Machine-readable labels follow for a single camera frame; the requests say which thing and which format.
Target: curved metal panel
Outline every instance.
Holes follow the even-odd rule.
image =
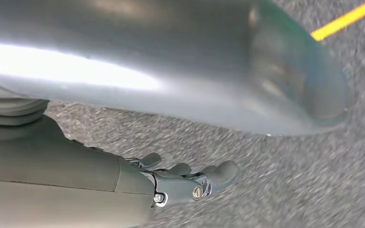
[[[349,97],[267,0],[0,0],[0,87],[275,135],[332,129]]]

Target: yellow floor marking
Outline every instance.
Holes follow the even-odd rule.
[[[315,30],[311,33],[311,36],[317,40],[321,41],[324,38],[331,36],[332,34],[338,32],[339,30],[345,28],[346,26],[354,23],[355,21],[361,19],[365,16],[365,3],[349,13],[329,22],[325,26]]]

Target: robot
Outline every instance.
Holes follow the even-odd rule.
[[[340,126],[353,90],[268,0],[0,0],[0,228],[126,228],[240,176],[123,158],[66,138],[49,101],[175,116],[266,135]]]

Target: screw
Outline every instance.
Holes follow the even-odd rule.
[[[164,200],[164,195],[162,195],[162,194],[155,194],[154,197],[153,197],[153,200],[156,203],[161,203]]]
[[[199,199],[201,197],[201,188],[199,186],[196,186],[194,188],[194,191],[192,192],[192,196],[194,199]]]

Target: gray carpet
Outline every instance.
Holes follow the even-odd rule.
[[[364,0],[278,0],[313,31]],[[158,115],[52,103],[66,135],[124,156],[158,152],[164,166],[233,159],[245,175],[202,203],[159,209],[145,228],[365,228],[365,19],[326,44],[359,93],[335,132],[264,137]]]

